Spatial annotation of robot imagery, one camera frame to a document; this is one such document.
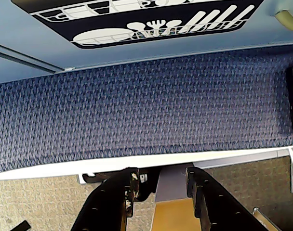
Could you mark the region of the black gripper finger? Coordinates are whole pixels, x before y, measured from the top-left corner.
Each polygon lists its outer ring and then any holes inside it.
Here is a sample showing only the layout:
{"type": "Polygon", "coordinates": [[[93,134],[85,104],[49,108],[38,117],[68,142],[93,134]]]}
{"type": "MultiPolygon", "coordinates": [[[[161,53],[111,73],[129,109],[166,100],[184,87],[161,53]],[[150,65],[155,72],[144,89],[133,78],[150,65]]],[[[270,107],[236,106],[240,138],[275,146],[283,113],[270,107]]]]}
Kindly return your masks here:
{"type": "Polygon", "coordinates": [[[87,197],[73,231],[125,231],[139,196],[139,169],[128,167],[112,175],[87,197]]]}
{"type": "Polygon", "coordinates": [[[186,193],[203,231],[258,231],[259,221],[216,179],[198,167],[186,169],[186,193]]]}

